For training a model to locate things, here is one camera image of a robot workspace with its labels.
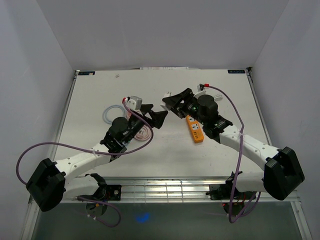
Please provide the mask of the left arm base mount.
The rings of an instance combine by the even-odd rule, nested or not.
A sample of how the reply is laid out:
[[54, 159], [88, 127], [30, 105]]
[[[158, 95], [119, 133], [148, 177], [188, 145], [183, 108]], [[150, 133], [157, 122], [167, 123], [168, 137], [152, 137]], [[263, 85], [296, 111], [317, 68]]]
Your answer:
[[122, 186], [120, 184], [103, 184], [92, 194], [83, 194], [78, 197], [93, 201], [120, 201], [122, 194]]

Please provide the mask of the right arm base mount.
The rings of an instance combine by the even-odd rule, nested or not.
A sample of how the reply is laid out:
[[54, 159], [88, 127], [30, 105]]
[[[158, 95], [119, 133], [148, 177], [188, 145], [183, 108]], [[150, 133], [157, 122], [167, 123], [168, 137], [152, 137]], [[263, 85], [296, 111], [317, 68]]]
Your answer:
[[[235, 201], [239, 200], [250, 200], [256, 198], [256, 192], [263, 192], [263, 172], [243, 172], [239, 171], [233, 199]], [[205, 193], [209, 196], [211, 200], [229, 200], [231, 197], [232, 187], [235, 180], [235, 173], [232, 172], [231, 175], [225, 180], [225, 182], [220, 184], [210, 184], [208, 191]]]

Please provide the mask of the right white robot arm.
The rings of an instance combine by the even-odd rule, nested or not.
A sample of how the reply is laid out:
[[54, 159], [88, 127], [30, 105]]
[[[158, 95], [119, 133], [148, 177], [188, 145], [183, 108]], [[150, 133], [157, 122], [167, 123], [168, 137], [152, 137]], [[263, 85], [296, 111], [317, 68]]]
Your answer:
[[230, 147], [245, 156], [260, 172], [236, 170], [222, 185], [220, 192], [237, 199], [246, 192], [264, 192], [283, 201], [304, 180], [305, 176], [295, 151], [289, 147], [267, 145], [238, 129], [231, 121], [219, 114], [213, 96], [201, 91], [194, 94], [187, 88], [176, 95], [166, 95], [162, 104], [181, 119], [188, 116], [202, 124], [207, 137]]

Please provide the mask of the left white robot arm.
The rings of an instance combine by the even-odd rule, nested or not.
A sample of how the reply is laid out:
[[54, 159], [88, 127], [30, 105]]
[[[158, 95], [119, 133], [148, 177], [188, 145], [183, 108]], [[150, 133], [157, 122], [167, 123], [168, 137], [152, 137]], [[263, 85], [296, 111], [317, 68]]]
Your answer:
[[153, 111], [152, 104], [133, 106], [124, 103], [130, 117], [115, 118], [104, 138], [90, 149], [78, 148], [79, 154], [61, 160], [42, 160], [25, 184], [27, 191], [40, 210], [47, 212], [55, 208], [65, 193], [74, 190], [70, 183], [81, 174], [95, 167], [108, 164], [120, 156], [128, 155], [127, 145], [143, 127], [150, 130], [163, 126], [168, 111]]

